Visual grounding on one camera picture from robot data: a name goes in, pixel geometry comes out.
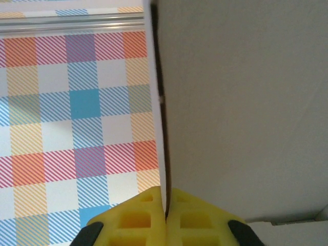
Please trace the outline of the aluminium corner post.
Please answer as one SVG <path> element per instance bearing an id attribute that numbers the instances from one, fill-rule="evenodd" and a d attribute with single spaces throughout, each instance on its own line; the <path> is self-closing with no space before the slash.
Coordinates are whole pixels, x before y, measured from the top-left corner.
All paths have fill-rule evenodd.
<path id="1" fill-rule="evenodd" d="M 8 18 L 0 20 L 0 34 L 42 31 L 122 29 L 142 27 L 143 13 Z"/>

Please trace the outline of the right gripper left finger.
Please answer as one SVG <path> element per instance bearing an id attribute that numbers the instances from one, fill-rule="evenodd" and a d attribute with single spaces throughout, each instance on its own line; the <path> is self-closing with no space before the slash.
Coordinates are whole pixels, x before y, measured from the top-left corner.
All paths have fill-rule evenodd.
<path id="1" fill-rule="evenodd" d="M 73 246 L 166 246 L 166 220 L 159 186 L 90 219 Z"/>

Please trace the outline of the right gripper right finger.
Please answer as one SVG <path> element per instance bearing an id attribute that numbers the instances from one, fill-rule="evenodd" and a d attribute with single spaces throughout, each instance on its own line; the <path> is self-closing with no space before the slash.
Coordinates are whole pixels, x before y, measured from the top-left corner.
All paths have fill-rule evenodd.
<path id="1" fill-rule="evenodd" d="M 243 219 L 177 188 L 166 229 L 167 246 L 264 246 Z"/>

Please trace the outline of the white paper box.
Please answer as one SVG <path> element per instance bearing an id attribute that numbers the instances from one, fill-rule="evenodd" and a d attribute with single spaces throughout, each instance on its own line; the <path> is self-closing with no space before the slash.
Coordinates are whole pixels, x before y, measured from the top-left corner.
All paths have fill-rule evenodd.
<path id="1" fill-rule="evenodd" d="M 328 0 L 143 0 L 165 211 L 328 220 Z"/>

